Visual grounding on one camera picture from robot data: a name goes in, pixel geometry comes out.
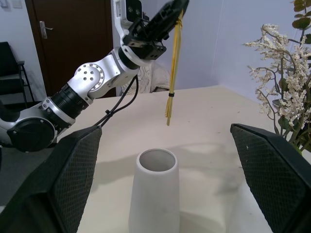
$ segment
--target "door handle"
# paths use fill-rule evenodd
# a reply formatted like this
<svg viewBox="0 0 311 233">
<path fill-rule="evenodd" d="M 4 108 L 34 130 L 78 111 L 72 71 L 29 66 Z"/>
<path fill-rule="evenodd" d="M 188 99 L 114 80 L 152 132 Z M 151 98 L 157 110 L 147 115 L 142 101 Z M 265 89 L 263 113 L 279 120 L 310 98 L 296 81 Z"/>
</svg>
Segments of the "door handle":
<svg viewBox="0 0 311 233">
<path fill-rule="evenodd" d="M 41 30 L 41 36 L 42 36 L 42 38 L 43 38 L 43 39 L 47 39 L 47 38 L 48 38 L 47 30 L 52 31 L 54 28 L 47 28 L 47 27 L 45 26 L 45 22 L 44 22 L 44 21 L 40 21 L 39 24 L 40 24 L 40 30 Z"/>
</svg>

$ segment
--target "door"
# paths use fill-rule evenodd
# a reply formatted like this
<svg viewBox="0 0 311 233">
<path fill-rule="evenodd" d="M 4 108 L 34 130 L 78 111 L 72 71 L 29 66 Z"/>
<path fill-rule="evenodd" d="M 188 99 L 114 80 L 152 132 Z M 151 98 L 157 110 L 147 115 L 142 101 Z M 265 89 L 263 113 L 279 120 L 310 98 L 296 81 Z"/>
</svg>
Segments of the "door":
<svg viewBox="0 0 311 233">
<path fill-rule="evenodd" d="M 26 6 L 48 96 L 81 64 L 101 60 L 113 49 L 110 0 L 26 0 Z M 45 38 L 40 21 L 47 27 Z"/>
</svg>

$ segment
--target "black cable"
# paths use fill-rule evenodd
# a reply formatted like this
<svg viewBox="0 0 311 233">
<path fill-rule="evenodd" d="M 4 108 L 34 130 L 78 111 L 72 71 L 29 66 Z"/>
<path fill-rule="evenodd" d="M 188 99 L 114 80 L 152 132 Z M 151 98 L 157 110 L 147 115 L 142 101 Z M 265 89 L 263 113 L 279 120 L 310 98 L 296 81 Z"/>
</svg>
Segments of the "black cable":
<svg viewBox="0 0 311 233">
<path fill-rule="evenodd" d="M 130 90 L 131 86 L 133 85 L 134 81 L 136 80 L 136 93 L 133 97 L 133 99 L 128 103 L 126 104 L 125 106 L 121 107 L 120 109 L 117 109 L 117 107 L 121 104 L 121 102 L 123 101 L 123 99 L 125 98 L 126 94 L 128 93 L 128 91 Z M 117 102 L 117 104 L 109 111 L 107 110 L 106 113 L 107 115 L 105 115 L 101 120 L 99 120 L 94 126 L 97 126 L 99 124 L 101 124 L 103 121 L 103 123 L 101 124 L 101 127 L 105 125 L 105 123 L 107 123 L 107 121 L 117 112 L 119 112 L 120 110 L 128 107 L 134 100 L 135 98 L 137 97 L 137 94 L 138 94 L 138 76 L 136 75 L 132 81 L 130 82 L 130 84 L 128 85 L 127 89 L 125 90 L 125 92 L 123 93 L 123 95 L 121 96 L 121 98 L 119 99 L 119 101 Z"/>
</svg>

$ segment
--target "white vase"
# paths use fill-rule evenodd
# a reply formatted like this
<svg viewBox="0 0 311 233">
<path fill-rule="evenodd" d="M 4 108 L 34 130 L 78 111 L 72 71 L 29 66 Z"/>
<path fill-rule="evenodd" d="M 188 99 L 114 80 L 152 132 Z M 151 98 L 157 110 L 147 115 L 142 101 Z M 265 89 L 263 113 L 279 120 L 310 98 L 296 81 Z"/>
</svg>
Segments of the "white vase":
<svg viewBox="0 0 311 233">
<path fill-rule="evenodd" d="M 129 233 L 179 233 L 179 171 L 176 156 L 151 149 L 136 159 Z"/>
<path fill-rule="evenodd" d="M 226 233 L 273 233 L 246 181 L 239 188 L 226 229 Z"/>
</svg>

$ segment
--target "white flowers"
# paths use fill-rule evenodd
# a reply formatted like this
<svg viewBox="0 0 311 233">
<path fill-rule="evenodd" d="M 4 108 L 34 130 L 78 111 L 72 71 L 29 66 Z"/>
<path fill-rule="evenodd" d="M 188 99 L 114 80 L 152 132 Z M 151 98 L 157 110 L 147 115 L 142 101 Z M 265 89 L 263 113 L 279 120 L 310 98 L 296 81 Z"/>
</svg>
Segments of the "white flowers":
<svg viewBox="0 0 311 233">
<path fill-rule="evenodd" d="M 257 47 L 256 51 L 263 55 L 262 60 L 272 60 L 269 67 L 249 68 L 251 76 L 259 83 L 256 94 L 261 101 L 261 112 L 269 118 L 273 113 L 274 123 L 276 115 L 284 116 L 292 127 L 298 123 L 303 128 L 310 121 L 311 104 L 308 107 L 308 101 L 311 97 L 307 100 L 307 95 L 310 95 L 311 87 L 308 65 L 311 50 L 305 46 L 305 41 L 304 36 L 300 43 L 295 42 L 294 53 L 290 53 L 287 36 L 278 32 L 278 26 L 266 24 L 261 28 L 259 40 L 245 44 Z M 274 85 L 272 89 L 267 87 L 269 82 Z M 279 96 L 278 104 L 269 102 L 271 96 Z"/>
</svg>

